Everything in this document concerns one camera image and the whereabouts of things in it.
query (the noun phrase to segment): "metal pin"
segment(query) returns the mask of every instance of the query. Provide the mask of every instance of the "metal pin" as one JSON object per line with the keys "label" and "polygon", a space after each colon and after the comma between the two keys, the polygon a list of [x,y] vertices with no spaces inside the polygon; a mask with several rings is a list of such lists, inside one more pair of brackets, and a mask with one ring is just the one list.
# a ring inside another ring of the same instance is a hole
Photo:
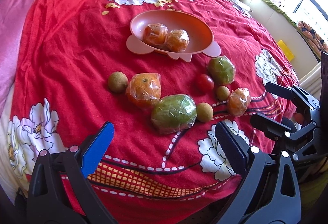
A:
{"label": "metal pin", "polygon": [[288,154],[286,151],[282,151],[282,152],[281,152],[281,155],[282,155],[283,157],[289,157],[289,154]]}
{"label": "metal pin", "polygon": [[257,146],[252,146],[252,147],[251,147],[251,151],[252,151],[253,153],[258,153],[258,152],[260,152],[260,149],[259,149]]}
{"label": "metal pin", "polygon": [[40,156],[45,156],[47,154],[47,150],[41,150]]}
{"label": "metal pin", "polygon": [[76,152],[76,151],[78,151],[79,150],[79,147],[77,146],[77,145],[73,145],[73,146],[71,146],[70,147],[70,149],[69,149],[71,152]]}

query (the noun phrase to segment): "bowl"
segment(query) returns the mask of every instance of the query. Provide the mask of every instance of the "bowl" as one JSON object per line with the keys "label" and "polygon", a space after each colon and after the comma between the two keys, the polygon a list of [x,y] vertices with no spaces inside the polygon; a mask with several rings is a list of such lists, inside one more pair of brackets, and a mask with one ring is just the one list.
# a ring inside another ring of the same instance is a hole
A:
{"label": "bowl", "polygon": [[[148,24],[162,23],[170,30],[186,30],[189,44],[183,52],[175,53],[152,47],[142,42],[143,32]],[[166,54],[172,59],[183,59],[190,62],[192,55],[204,53],[209,57],[221,54],[221,48],[214,41],[210,27],[199,18],[183,12],[173,10],[150,10],[135,16],[130,23],[132,35],[127,39],[127,48],[136,54],[148,54],[156,51]]]}

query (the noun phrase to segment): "yellow sticky note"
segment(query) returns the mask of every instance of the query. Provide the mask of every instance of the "yellow sticky note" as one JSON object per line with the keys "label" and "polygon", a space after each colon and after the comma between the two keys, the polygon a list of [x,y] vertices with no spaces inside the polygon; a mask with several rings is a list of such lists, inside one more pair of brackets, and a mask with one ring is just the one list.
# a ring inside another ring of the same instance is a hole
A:
{"label": "yellow sticky note", "polygon": [[288,59],[288,61],[292,61],[295,56],[290,51],[290,49],[286,46],[286,44],[282,40],[279,40],[278,43],[277,43],[277,45],[283,51],[283,53],[285,54],[285,56]]}

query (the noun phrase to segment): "bowl ear-shaped handle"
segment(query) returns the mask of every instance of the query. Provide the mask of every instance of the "bowl ear-shaped handle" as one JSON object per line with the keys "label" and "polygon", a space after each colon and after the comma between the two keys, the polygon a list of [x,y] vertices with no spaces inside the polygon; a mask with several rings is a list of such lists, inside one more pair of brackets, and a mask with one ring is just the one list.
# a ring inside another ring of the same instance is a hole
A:
{"label": "bowl ear-shaped handle", "polygon": [[211,44],[203,50],[203,53],[209,57],[218,57],[221,54],[221,47],[213,40]]}
{"label": "bowl ear-shaped handle", "polygon": [[186,61],[186,62],[190,62],[191,58],[192,58],[192,54],[191,53],[174,53],[174,52],[169,52],[168,56],[172,59],[179,59],[181,58],[182,60]]}
{"label": "bowl ear-shaped handle", "polygon": [[126,47],[135,54],[148,54],[154,51],[154,48],[140,41],[135,35],[130,35],[126,40]]}

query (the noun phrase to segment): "plastic-wrapped green fruit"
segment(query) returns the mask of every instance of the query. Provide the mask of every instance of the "plastic-wrapped green fruit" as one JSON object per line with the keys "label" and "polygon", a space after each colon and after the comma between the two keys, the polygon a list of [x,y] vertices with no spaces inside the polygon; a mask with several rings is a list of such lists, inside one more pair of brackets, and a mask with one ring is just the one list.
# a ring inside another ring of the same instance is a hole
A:
{"label": "plastic-wrapped green fruit", "polygon": [[218,85],[231,84],[235,79],[236,68],[226,56],[211,59],[207,69]]}
{"label": "plastic-wrapped green fruit", "polygon": [[186,94],[163,97],[151,113],[151,121],[161,134],[190,128],[197,117],[196,104]]}

